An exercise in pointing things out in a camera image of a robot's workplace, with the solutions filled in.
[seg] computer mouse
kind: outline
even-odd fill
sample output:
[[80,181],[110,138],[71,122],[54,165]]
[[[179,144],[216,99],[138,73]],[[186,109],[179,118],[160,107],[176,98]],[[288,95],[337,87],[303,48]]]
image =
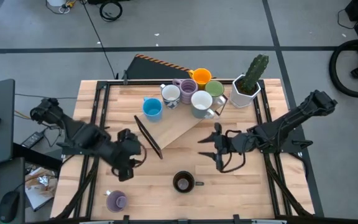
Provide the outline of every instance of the computer mouse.
[[19,204],[19,193],[11,191],[6,193],[0,202],[0,221],[10,223],[16,217]]

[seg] lavender mug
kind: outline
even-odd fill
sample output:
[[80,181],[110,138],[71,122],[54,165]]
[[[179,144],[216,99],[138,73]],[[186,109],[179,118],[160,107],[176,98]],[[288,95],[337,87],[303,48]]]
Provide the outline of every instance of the lavender mug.
[[191,103],[191,97],[198,90],[198,85],[193,79],[174,79],[172,84],[180,89],[180,101],[185,104]]

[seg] green mug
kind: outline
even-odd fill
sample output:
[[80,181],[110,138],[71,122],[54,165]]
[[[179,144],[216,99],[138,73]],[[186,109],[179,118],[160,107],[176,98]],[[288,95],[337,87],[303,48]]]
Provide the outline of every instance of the green mug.
[[205,91],[212,96],[213,103],[223,105],[226,99],[223,97],[224,86],[221,82],[213,80],[205,85]]

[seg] mug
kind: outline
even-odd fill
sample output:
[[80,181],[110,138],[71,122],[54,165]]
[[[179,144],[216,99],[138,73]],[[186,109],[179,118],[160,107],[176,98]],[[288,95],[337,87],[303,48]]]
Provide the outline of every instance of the mug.
[[143,113],[151,122],[157,122],[162,118],[162,103],[157,98],[144,98]]
[[223,105],[226,102],[226,99],[223,97],[224,86],[221,82],[210,81],[205,85],[205,91],[208,92],[213,99],[213,103]]
[[106,206],[110,212],[120,212],[127,205],[127,197],[119,190],[113,192],[106,191],[107,199]]
[[193,175],[187,171],[180,171],[173,177],[173,187],[179,193],[191,192],[196,185],[203,186],[204,182],[195,181]]
[[161,95],[164,101],[165,106],[170,109],[175,109],[180,100],[180,90],[179,87],[175,85],[160,85]]
[[211,72],[205,68],[197,68],[195,71],[189,70],[189,76],[196,81],[199,90],[204,90],[205,84],[212,79]]
[[191,112],[193,116],[199,119],[211,119],[214,117],[215,112],[210,109],[212,106],[212,96],[203,91],[197,91],[191,97]]
[[198,90],[196,81],[188,79],[174,79],[172,83],[179,86],[180,89],[180,101],[185,104],[191,103],[191,96]]

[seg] orange mug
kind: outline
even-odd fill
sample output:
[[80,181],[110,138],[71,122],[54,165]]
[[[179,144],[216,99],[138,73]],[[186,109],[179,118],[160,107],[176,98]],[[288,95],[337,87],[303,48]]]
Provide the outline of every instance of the orange mug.
[[197,68],[195,71],[188,71],[190,78],[194,79],[198,85],[198,90],[204,90],[205,85],[211,81],[212,74],[205,68]]

